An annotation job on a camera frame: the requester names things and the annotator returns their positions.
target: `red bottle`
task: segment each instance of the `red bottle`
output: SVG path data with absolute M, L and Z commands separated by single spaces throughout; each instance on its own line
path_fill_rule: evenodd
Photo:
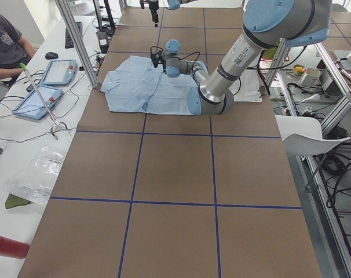
M 30 245 L 0 236 L 0 256 L 23 259 L 29 251 Z

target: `gray t-shirt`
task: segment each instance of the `gray t-shirt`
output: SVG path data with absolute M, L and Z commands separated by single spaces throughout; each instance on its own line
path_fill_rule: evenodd
M 17 44 L 21 32 L 0 14 L 0 68 L 19 68 L 27 64 L 30 56 Z

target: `light blue towel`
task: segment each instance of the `light blue towel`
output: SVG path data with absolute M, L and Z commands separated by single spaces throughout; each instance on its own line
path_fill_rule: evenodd
M 203 62 L 198 62 L 206 69 Z M 101 91 L 112 112 L 143 112 L 161 115 L 192 115 L 187 107 L 189 91 L 197 90 L 189 75 L 169 78 L 150 58 L 130 56 L 107 73 Z

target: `clear plastic bag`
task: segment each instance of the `clear plastic bag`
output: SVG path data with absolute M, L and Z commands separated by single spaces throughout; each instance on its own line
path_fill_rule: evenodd
M 46 204 L 65 156 L 63 149 L 44 146 L 27 167 L 9 181 L 9 193 L 33 203 Z

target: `computer mouse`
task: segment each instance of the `computer mouse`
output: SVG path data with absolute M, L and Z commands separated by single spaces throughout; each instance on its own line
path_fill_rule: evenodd
M 47 52 L 45 57 L 47 60 L 51 60 L 51 59 L 57 59 L 59 55 L 55 52 Z

